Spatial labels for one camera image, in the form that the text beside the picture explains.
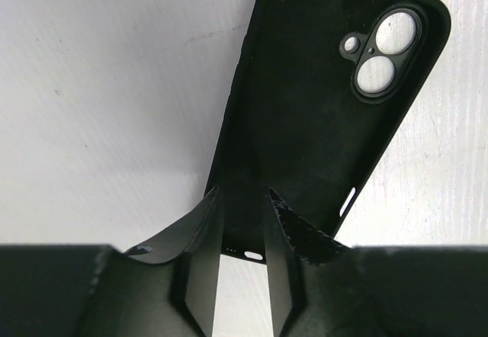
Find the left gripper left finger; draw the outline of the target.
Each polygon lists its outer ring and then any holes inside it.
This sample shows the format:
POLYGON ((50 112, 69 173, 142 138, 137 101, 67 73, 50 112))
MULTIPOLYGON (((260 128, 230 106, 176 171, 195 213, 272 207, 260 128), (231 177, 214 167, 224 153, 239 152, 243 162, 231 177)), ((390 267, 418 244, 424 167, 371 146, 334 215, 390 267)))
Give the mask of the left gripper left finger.
POLYGON ((223 201, 119 252, 106 245, 1 248, 3 336, 209 336, 223 201))

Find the black phone case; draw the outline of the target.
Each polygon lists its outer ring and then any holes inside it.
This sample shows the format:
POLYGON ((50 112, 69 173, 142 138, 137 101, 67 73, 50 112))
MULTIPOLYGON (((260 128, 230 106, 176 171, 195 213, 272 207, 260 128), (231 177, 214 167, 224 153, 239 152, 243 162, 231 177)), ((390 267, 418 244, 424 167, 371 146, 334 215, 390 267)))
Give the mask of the black phone case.
POLYGON ((440 0, 255 0, 207 182, 223 193, 221 252, 265 262, 268 191, 334 236, 450 30, 440 0), (386 89, 367 92, 358 70, 396 12, 416 22, 413 43, 386 89))

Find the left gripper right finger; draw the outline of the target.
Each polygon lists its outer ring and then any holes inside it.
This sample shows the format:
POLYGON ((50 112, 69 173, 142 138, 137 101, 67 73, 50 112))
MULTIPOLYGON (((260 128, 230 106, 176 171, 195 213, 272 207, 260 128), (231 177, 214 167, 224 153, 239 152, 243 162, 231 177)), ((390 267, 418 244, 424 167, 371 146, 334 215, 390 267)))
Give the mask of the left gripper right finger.
POLYGON ((344 246, 267 194, 276 336, 485 336, 484 246, 344 246))

